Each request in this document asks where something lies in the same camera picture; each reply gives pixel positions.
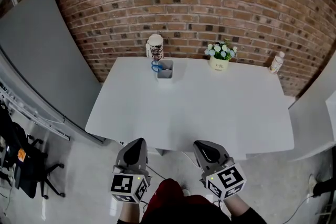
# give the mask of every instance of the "gray pen holder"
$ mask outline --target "gray pen holder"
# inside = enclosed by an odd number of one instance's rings
[[[162,70],[156,74],[156,78],[160,84],[172,83],[174,73],[174,61],[168,59],[162,59],[159,61],[162,65]]]

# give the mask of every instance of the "blue scissors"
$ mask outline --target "blue scissors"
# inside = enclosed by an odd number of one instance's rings
[[[158,61],[152,61],[152,70],[156,73],[159,73],[160,71],[162,71],[163,66],[159,64]]]

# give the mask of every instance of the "person's arm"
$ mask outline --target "person's arm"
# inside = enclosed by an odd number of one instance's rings
[[[249,207],[238,195],[232,195],[224,200],[232,215],[232,223],[236,224],[266,224],[263,218]]]
[[[140,209],[139,204],[124,202],[122,205],[118,223],[139,223]]]
[[[238,196],[232,195],[224,200],[227,209],[234,217],[239,217],[244,214],[250,207]]]

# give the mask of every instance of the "white tabletop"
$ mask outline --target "white tabletop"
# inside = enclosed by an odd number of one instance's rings
[[[171,85],[158,83],[151,58],[119,57],[91,111],[86,131],[117,141],[192,151],[195,140],[223,145],[233,157],[291,150],[293,133],[277,75],[230,62],[174,60]]]

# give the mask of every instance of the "gray floor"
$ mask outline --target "gray floor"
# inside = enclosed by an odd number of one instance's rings
[[[36,137],[47,140],[48,164],[65,164],[65,169],[55,170],[50,180],[67,197],[58,197],[46,187],[49,200],[41,198],[39,189],[35,199],[31,200],[22,190],[13,188],[7,216],[2,214],[1,217],[3,223],[116,223],[121,204],[112,199],[109,188],[112,167],[121,145],[116,142],[106,146],[96,146],[89,142],[67,142],[38,127],[33,127],[32,130],[32,126],[28,124],[26,128]],[[331,173],[330,152],[296,162],[288,162],[285,152],[250,157],[241,162],[247,176],[241,197],[268,223],[282,224],[288,220],[299,203],[307,197],[309,174],[320,174],[320,178],[327,179]],[[180,152],[168,152],[162,157],[150,153],[149,166],[164,177],[186,183],[192,194],[214,198],[199,182],[201,171]],[[149,201],[161,182],[160,177],[152,172],[150,174],[153,178],[151,187],[143,197],[145,201]],[[9,195],[6,183],[1,182],[0,192]],[[329,194],[309,199],[290,223],[317,223],[316,214],[328,198]],[[8,199],[0,198],[2,210],[7,204]]]

